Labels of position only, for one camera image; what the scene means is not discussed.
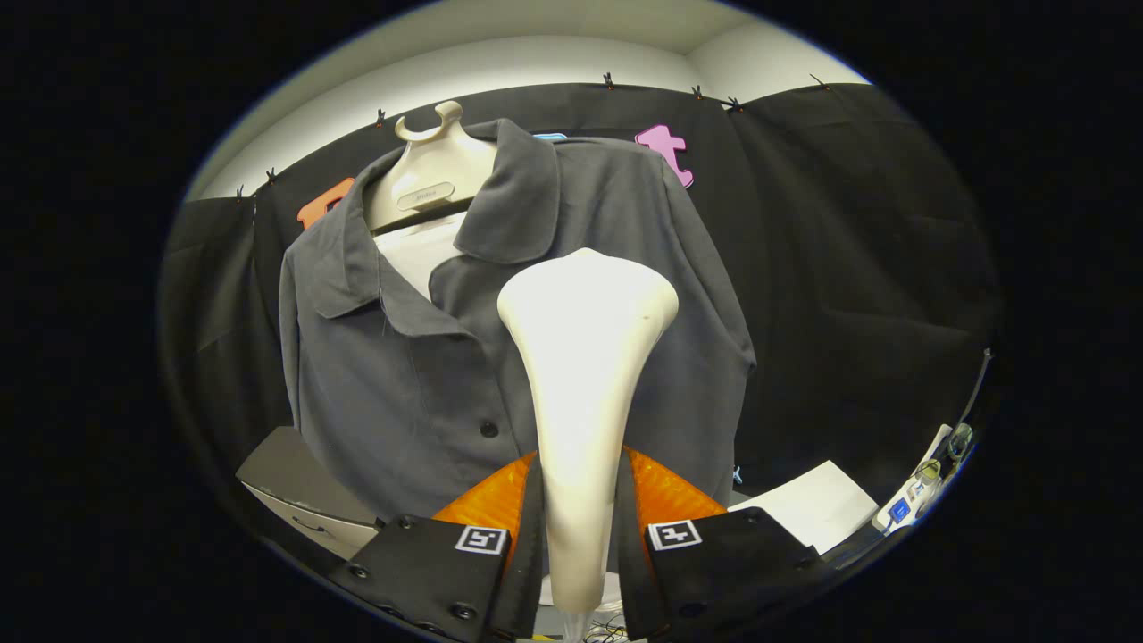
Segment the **blue object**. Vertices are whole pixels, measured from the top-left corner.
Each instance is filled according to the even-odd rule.
[[[909,515],[909,504],[905,503],[904,498],[897,500],[893,508],[889,509],[889,515],[893,516],[893,522],[895,523],[905,520],[905,516]]]

